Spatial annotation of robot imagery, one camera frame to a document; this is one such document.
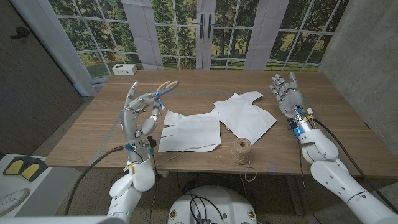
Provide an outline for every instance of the table leg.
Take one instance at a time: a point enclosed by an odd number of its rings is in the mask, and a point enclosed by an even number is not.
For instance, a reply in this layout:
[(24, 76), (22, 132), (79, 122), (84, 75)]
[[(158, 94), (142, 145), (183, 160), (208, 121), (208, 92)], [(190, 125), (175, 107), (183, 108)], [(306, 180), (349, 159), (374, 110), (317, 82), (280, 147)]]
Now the table leg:
[(304, 215), (303, 204), (300, 198), (299, 187), (294, 176), (286, 175), (285, 180), (289, 188), (290, 197), (292, 198), (294, 210), (297, 215)]

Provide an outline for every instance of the wooden table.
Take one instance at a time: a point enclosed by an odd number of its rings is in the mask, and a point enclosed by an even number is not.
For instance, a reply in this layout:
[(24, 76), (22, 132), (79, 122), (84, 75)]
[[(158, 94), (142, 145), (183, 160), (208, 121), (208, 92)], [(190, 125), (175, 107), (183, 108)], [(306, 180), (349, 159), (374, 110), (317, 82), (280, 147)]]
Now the wooden table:
[[(264, 96), (254, 102), (267, 110), (278, 122), (252, 147), (251, 166), (259, 174), (300, 174), (300, 150), (297, 139), (286, 128), (286, 117), (280, 112), (274, 95), (269, 90), (271, 76), (276, 73), (289, 78), (288, 72), (246, 72), (246, 71), (143, 71), (134, 76), (113, 76), (76, 120), (66, 135), (46, 159), (52, 167), (87, 167), (115, 122), (130, 86), (138, 80), (136, 95), (151, 92), (167, 80), (179, 80), (178, 88), (162, 97), (168, 110), (182, 114), (210, 112), (213, 102), (224, 101), (234, 93), (258, 91)], [(398, 177), (398, 161), (365, 125), (363, 120), (336, 90), (330, 81), (319, 72), (297, 72), (298, 87), (307, 104), (313, 108), (318, 119), (329, 127), (340, 139), (348, 152), (370, 177)], [(142, 124), (150, 111), (139, 117)], [(164, 127), (165, 112), (162, 113), (157, 129), (152, 133), (159, 143)], [(220, 123), (221, 142), (212, 152), (184, 152), (174, 160), (158, 166), (158, 170), (182, 172), (230, 172), (242, 173), (246, 166), (233, 162), (231, 145), (236, 136)], [(102, 153), (125, 144), (120, 126), (114, 130)], [(177, 155), (179, 152), (157, 152), (156, 163)], [(359, 176), (344, 153), (341, 160), (349, 167), (351, 174)], [(126, 165), (127, 152), (109, 155), (96, 167), (122, 168)], [(304, 159), (303, 171), (310, 173), (310, 164)]]

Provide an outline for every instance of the twine spool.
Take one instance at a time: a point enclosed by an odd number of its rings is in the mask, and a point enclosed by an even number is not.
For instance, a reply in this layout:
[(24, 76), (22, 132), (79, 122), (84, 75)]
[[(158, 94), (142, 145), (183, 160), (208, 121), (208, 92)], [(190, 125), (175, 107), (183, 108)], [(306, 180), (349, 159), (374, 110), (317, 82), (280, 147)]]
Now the twine spool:
[(232, 145), (232, 159), (236, 164), (245, 165), (250, 160), (251, 143), (246, 138), (238, 138)]

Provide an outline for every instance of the window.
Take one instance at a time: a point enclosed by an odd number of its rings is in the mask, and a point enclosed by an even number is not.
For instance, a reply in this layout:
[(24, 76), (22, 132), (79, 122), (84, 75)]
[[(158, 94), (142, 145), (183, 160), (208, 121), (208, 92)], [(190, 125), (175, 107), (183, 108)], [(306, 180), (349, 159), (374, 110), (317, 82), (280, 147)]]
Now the window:
[(118, 0), (49, 0), (64, 31), (92, 78), (109, 77), (117, 63), (142, 69)]
[(243, 70), (259, 0), (217, 0), (211, 70)]
[(164, 69), (196, 69), (196, 0), (152, 0)]
[(347, 4), (289, 1), (265, 70), (316, 71)]

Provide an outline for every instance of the white shoe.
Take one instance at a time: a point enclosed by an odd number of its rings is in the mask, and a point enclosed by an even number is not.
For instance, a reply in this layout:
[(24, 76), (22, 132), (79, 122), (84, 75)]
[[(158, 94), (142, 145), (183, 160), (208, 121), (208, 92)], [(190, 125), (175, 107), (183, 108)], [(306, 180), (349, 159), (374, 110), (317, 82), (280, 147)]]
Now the white shoe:
[(12, 194), (0, 197), (0, 217), (18, 207), (30, 194), (30, 189), (24, 188)]

